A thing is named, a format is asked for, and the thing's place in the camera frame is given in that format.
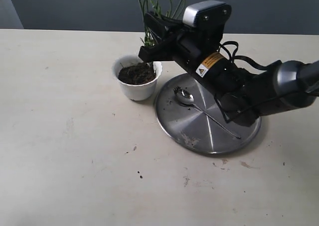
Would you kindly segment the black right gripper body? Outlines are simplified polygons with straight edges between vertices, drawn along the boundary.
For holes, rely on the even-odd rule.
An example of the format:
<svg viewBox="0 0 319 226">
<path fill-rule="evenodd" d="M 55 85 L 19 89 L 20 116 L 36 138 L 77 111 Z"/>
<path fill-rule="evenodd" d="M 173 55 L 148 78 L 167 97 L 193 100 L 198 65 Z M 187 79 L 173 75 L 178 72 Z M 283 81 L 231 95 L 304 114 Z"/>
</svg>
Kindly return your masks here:
<svg viewBox="0 0 319 226">
<path fill-rule="evenodd" d="M 224 27 L 187 30 L 174 46 L 173 60 L 210 92 L 234 92 L 249 80 L 249 72 L 218 53 Z"/>
</svg>

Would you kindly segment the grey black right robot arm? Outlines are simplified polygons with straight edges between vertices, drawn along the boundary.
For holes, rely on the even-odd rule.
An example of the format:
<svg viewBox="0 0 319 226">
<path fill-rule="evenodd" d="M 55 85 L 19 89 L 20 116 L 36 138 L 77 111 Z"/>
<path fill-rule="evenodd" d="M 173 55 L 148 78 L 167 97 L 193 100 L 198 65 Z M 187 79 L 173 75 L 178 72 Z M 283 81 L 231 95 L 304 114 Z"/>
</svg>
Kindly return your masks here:
<svg viewBox="0 0 319 226">
<path fill-rule="evenodd" d="M 267 66 L 220 49 L 230 7 L 198 10 L 191 22 L 155 12 L 144 16 L 155 44 L 140 48 L 145 62 L 174 61 L 214 97 L 226 122 L 252 125 L 261 116 L 306 108 L 319 95 L 319 64 L 291 60 Z"/>
</svg>

